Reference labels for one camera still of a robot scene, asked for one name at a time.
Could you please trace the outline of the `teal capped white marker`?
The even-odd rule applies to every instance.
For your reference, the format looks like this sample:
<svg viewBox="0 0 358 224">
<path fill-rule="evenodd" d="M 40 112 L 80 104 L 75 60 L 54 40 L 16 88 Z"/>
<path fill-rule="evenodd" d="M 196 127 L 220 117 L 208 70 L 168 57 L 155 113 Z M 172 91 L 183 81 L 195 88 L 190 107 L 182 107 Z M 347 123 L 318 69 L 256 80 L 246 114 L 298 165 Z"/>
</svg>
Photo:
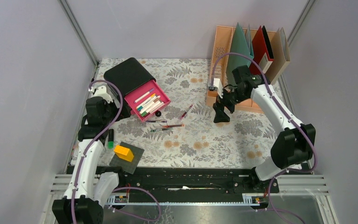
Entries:
<svg viewBox="0 0 358 224">
<path fill-rule="evenodd" d="M 154 100 L 158 99 L 160 96 L 153 96 L 150 97 L 149 99 L 147 99 L 145 102 L 143 102 L 141 105 L 139 105 L 137 107 L 137 111 L 141 111 L 142 109 L 144 109 L 145 107 L 147 107 L 147 105 L 149 105 L 151 102 L 153 102 Z"/>
</svg>

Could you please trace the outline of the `green capped white marker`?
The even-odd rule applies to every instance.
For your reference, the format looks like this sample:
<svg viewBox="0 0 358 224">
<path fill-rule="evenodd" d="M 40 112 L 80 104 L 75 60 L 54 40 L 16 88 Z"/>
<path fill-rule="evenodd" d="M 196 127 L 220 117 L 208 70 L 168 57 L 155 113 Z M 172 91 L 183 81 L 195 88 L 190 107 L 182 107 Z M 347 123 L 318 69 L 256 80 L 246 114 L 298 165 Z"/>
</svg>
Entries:
<svg viewBox="0 0 358 224">
<path fill-rule="evenodd" d="M 154 105 L 152 105 L 150 108 L 148 108 L 147 110 L 145 110 L 141 116 L 145 117 L 147 114 L 153 112 L 154 110 L 158 109 L 160 106 L 162 106 L 164 104 L 164 102 L 158 101 L 156 102 Z"/>
</svg>

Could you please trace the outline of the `purple capped white marker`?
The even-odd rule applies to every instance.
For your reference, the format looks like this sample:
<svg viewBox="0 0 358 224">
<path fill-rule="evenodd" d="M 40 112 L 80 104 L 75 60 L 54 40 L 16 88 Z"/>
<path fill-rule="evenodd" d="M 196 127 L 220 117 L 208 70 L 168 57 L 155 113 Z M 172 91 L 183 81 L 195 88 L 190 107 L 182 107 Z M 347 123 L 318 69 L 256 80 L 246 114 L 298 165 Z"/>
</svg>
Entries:
<svg viewBox="0 0 358 224">
<path fill-rule="evenodd" d="M 149 91 L 145 92 L 143 95 L 141 95 L 140 97 L 138 97 L 137 99 L 134 100 L 134 103 L 138 103 L 140 100 L 142 100 L 143 98 L 145 98 L 146 96 L 148 96 L 150 93 L 152 93 L 154 91 L 154 88 L 150 89 Z"/>
</svg>

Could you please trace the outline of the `black pink drawer box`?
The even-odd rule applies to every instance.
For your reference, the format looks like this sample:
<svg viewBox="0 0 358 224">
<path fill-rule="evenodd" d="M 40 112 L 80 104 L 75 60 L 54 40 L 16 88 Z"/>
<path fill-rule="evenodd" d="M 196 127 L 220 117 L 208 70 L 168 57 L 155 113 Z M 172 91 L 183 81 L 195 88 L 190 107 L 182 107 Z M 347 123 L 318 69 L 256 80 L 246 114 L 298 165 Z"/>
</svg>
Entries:
<svg viewBox="0 0 358 224">
<path fill-rule="evenodd" d="M 104 73 L 103 78 L 106 81 L 113 83 L 123 96 L 124 103 L 122 112 L 119 116 L 120 119 L 128 118 L 131 115 L 137 115 L 142 122 L 145 122 L 154 116 L 156 112 L 160 112 L 163 108 L 168 106 L 171 102 L 162 88 L 157 84 L 156 78 L 154 78 L 136 58 L 128 58 L 107 70 Z M 135 99 L 152 88 L 154 88 L 152 93 L 138 103 L 134 103 Z M 153 112 L 147 114 L 145 117 L 142 117 L 139 113 L 140 111 L 137 111 L 136 108 L 154 93 L 156 96 L 160 96 L 159 101 L 164 102 L 164 104 Z"/>
</svg>

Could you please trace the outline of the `black gel pen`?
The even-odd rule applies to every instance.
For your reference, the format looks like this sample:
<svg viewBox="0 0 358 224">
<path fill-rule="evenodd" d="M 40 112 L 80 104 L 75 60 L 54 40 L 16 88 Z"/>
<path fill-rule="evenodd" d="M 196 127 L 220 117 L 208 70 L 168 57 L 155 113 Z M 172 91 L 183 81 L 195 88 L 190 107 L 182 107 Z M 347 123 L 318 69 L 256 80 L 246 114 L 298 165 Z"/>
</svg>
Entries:
<svg viewBox="0 0 358 224">
<path fill-rule="evenodd" d="M 160 132 L 160 131 L 168 131 L 168 130 L 172 130 L 172 127 L 168 127 L 168 128 L 157 128 L 157 129 L 152 129 L 150 130 L 151 133 L 156 133 L 156 132 Z"/>
</svg>

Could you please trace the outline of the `yellow white marker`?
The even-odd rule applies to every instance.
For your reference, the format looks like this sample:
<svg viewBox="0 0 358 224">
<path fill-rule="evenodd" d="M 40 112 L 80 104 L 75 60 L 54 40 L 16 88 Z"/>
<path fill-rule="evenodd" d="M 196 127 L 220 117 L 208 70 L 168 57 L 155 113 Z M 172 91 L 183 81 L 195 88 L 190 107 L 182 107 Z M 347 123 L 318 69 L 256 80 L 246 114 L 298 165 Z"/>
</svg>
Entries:
<svg viewBox="0 0 358 224">
<path fill-rule="evenodd" d="M 139 111 L 143 107 L 145 107 L 146 104 L 148 104 L 150 101 L 152 101 L 156 97 L 156 94 L 152 94 L 149 98 L 147 98 L 144 102 L 142 102 L 136 109 Z"/>
</svg>

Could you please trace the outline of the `brown capped white marker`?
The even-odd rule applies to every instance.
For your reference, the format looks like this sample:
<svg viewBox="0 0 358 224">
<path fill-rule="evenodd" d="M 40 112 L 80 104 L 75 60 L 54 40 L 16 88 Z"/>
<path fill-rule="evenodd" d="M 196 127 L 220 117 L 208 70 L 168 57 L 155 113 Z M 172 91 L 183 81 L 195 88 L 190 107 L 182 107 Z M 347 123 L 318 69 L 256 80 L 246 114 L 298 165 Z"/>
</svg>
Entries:
<svg viewBox="0 0 358 224">
<path fill-rule="evenodd" d="M 148 105 L 146 105 L 144 108 L 140 110 L 140 114 L 145 113 L 147 110 L 152 108 L 156 103 L 159 102 L 159 98 L 155 98 L 153 101 L 151 101 Z"/>
</svg>

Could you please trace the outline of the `red folder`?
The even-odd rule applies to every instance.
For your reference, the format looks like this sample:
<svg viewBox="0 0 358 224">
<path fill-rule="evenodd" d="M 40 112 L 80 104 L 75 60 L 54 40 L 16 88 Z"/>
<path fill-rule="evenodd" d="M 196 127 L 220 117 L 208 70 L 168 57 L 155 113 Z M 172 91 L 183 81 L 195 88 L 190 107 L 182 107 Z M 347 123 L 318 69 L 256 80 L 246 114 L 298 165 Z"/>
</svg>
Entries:
<svg viewBox="0 0 358 224">
<path fill-rule="evenodd" d="M 264 26 L 260 26 L 252 39 L 254 61 L 259 65 L 264 74 L 274 61 L 274 54 L 268 33 Z"/>
</svg>

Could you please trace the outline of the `teal folder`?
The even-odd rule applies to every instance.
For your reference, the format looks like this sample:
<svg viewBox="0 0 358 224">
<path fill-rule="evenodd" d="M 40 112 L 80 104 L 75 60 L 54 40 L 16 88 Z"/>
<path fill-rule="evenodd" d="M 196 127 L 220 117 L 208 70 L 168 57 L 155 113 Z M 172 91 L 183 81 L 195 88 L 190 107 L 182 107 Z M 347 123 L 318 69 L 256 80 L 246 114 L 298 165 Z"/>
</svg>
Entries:
<svg viewBox="0 0 358 224">
<path fill-rule="evenodd" d="M 251 59 L 254 59 L 254 50 L 251 39 L 251 34 L 249 31 L 244 31 L 243 27 L 237 23 L 236 28 L 234 30 L 234 34 L 231 41 L 230 53 L 238 53 L 241 55 L 245 55 Z M 241 56 L 237 55 L 229 55 L 227 62 L 227 83 L 230 85 L 236 85 L 234 76 L 232 74 L 233 70 L 239 66 L 250 66 L 252 63 Z"/>
</svg>

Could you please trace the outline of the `beige folder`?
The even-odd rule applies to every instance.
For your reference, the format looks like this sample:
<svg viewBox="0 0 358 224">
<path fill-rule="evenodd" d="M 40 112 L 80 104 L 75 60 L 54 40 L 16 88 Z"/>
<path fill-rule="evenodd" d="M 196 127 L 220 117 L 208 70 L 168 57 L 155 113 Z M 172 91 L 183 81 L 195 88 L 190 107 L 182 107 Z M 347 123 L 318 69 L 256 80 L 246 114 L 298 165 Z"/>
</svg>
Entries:
<svg viewBox="0 0 358 224">
<path fill-rule="evenodd" d="M 270 43 L 274 61 L 267 70 L 266 76 L 271 84 L 274 84 L 290 63 L 289 44 L 283 27 L 276 31 Z"/>
</svg>

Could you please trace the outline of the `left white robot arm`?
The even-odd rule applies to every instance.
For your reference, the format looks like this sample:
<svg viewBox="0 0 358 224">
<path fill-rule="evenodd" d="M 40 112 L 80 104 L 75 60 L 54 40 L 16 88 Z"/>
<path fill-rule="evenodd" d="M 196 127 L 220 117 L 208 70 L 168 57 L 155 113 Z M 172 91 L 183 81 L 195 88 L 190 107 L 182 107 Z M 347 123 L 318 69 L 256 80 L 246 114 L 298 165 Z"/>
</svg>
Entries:
<svg viewBox="0 0 358 224">
<path fill-rule="evenodd" d="M 94 184 L 96 168 L 109 127 L 118 119 L 123 105 L 116 107 L 101 96 L 86 101 L 86 114 L 78 132 L 78 157 L 70 183 L 62 199 L 54 200 L 52 212 L 60 224 L 101 224 L 103 208 L 112 191 L 126 186 L 115 172 L 101 175 Z"/>
</svg>

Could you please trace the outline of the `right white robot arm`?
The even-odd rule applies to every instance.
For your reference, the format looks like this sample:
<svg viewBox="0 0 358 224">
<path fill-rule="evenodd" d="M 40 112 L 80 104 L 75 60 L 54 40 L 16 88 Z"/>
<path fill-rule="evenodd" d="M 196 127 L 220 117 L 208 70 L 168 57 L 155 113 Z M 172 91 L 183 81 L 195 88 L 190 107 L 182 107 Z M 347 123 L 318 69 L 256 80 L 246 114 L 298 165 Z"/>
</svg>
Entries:
<svg viewBox="0 0 358 224">
<path fill-rule="evenodd" d="M 250 189 L 261 192 L 266 188 L 267 180 L 313 157 L 316 130 L 312 124 L 304 124 L 289 111 L 263 75 L 252 75 L 246 65 L 234 69 L 232 75 L 234 84 L 223 86 L 218 78 L 211 84 L 211 88 L 218 91 L 213 104 L 214 123 L 229 122 L 230 117 L 224 110 L 233 113 L 237 104 L 251 99 L 277 133 L 270 157 L 252 169 L 249 179 Z"/>
</svg>

